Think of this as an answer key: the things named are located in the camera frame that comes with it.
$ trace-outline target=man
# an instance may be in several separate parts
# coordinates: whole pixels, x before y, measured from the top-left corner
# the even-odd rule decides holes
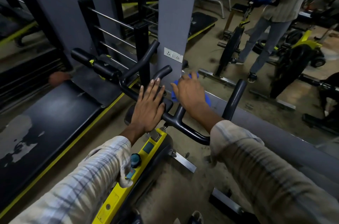
[[[277,7],[266,6],[245,48],[241,51],[237,59],[232,58],[230,61],[232,64],[244,64],[246,57],[252,51],[261,34],[270,26],[265,47],[249,71],[249,82],[253,83],[257,80],[256,73],[264,66],[269,55],[287,31],[291,22],[298,17],[302,2],[303,0],[281,0]]]
[[[186,111],[210,133],[212,163],[218,160],[226,165],[260,223],[338,223],[338,201],[267,149],[260,138],[214,113],[205,102],[196,72],[191,75],[172,84],[173,90]],[[119,136],[91,151],[11,224],[91,223],[115,181],[121,187],[131,186],[132,181],[125,179],[131,146],[157,126],[164,112],[164,104],[159,103],[165,88],[157,94],[159,83],[160,79],[151,80],[145,94],[141,86],[131,124]]]

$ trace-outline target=plaid shirt sleeve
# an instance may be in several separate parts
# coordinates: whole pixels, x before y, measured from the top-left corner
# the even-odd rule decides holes
[[[220,121],[210,135],[211,157],[225,163],[261,224],[339,222],[338,201],[248,130]]]
[[[115,181],[121,187],[132,185],[125,179],[130,171],[130,149],[130,141],[123,136],[108,140],[11,224],[91,223]]]

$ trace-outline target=gym floor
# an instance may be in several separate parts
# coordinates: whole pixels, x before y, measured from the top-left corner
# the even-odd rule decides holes
[[[234,3],[246,4],[246,1],[232,0]],[[222,54],[222,48],[217,46],[221,41],[222,32],[227,21],[229,12],[225,8],[225,19],[220,18],[219,5],[200,1],[196,3],[194,11],[200,11],[218,18],[216,25],[207,33],[200,34],[190,40],[186,47],[184,59],[189,61],[189,69],[198,70],[204,68],[213,72],[216,68],[216,61]],[[246,29],[252,28],[259,19],[262,12],[257,8],[251,15],[251,23]],[[240,22],[241,16],[235,15],[230,26],[234,30]],[[316,28],[313,35],[321,35],[324,29]],[[248,35],[244,34],[241,40],[242,49],[248,40]],[[318,69],[307,68],[305,73],[316,78],[326,78],[338,71],[339,66],[339,39],[328,38],[324,44],[326,56],[332,60]],[[229,66],[223,73],[224,77],[237,81],[245,79],[252,63],[257,55],[250,53],[243,66]],[[266,64],[258,72],[258,81],[248,84],[248,88],[240,100],[239,107],[270,122],[295,136],[298,136],[312,144],[324,143],[333,138],[331,134],[324,133],[317,129],[311,129],[301,120],[303,113],[308,113],[316,117],[322,117],[319,107],[317,90],[300,81],[291,84],[280,96],[279,99],[294,104],[296,111],[282,110],[277,106],[263,100],[256,99],[248,91],[250,89],[269,92],[270,75],[273,75],[273,66]],[[232,88],[224,87],[222,84],[202,77],[199,78],[205,90],[228,100],[232,93]],[[97,146],[103,144],[108,139],[118,135],[125,128],[124,116],[132,100],[123,97],[60,161],[50,170],[38,183],[0,220],[0,223],[7,223],[19,212],[27,208],[32,202],[40,198],[45,192],[51,189],[57,182],[70,173],[85,156]],[[200,132],[205,132],[197,122],[185,115],[184,122]],[[145,223],[173,223],[179,218],[181,223],[185,223],[189,215],[198,210],[202,213],[205,223],[232,223],[219,210],[214,208],[209,202],[209,196],[213,188],[216,187],[222,192],[231,189],[232,199],[251,211],[249,203],[245,200],[235,181],[228,173],[227,168],[222,164],[217,164],[213,169],[209,168],[202,157],[209,155],[209,147],[202,146],[189,139],[176,129],[169,127],[167,132],[174,141],[174,148],[178,153],[185,156],[189,153],[188,160],[197,166],[194,174],[191,174],[174,159],[169,159],[162,174],[156,184],[139,207],[139,211]],[[142,137],[134,146],[133,152],[138,152],[146,141]]]

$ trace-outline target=right hand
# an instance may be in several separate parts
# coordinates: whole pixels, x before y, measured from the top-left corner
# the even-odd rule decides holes
[[[194,118],[201,107],[208,107],[205,101],[205,90],[198,81],[196,72],[191,72],[192,78],[183,75],[178,85],[171,83],[173,91],[184,109]]]

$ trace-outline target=switch plate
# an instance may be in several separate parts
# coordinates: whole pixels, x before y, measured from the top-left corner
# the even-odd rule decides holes
[[[183,55],[178,54],[177,52],[174,52],[173,50],[170,50],[168,48],[164,49],[164,55],[168,56],[169,58],[172,58],[179,63],[182,63],[182,60],[184,59]]]

